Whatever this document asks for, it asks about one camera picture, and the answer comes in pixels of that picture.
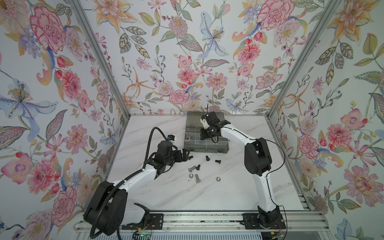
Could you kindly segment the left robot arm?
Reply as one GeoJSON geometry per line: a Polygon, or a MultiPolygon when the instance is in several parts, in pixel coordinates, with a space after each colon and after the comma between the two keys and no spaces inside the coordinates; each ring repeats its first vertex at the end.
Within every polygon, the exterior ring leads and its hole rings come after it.
{"type": "Polygon", "coordinates": [[[122,180],[100,183],[84,214],[84,221],[92,225],[90,238],[101,234],[110,236],[125,225],[138,225],[140,229],[148,226],[150,209],[136,202],[129,204],[129,194],[166,173],[175,163],[190,160],[190,152],[175,147],[158,150],[145,160],[142,168],[122,180]]]}

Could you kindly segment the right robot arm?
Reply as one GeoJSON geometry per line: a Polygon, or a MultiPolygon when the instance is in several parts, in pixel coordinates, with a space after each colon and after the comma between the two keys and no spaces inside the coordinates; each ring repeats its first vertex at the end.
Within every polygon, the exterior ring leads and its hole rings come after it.
{"type": "Polygon", "coordinates": [[[244,166],[253,175],[259,196],[259,223],[264,228],[268,228],[280,215],[280,209],[274,203],[269,185],[272,157],[267,140],[245,134],[229,121],[221,121],[215,112],[204,114],[201,116],[200,122],[203,125],[201,129],[203,140],[223,137],[243,148],[244,166]]]}

